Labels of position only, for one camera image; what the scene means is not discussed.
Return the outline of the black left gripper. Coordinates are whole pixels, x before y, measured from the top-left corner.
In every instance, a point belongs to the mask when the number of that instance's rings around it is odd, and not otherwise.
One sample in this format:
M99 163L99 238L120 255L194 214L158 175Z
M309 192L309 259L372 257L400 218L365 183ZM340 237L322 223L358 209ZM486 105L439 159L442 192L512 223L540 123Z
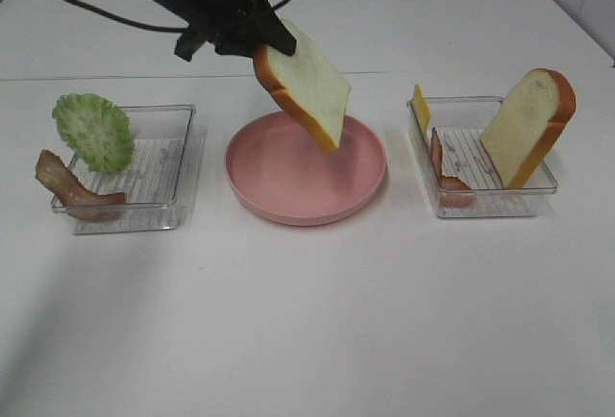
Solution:
M297 41L268 0L188 0L188 26L176 42L175 54L190 61L205 43L220 56L251 58L261 45L293 56Z

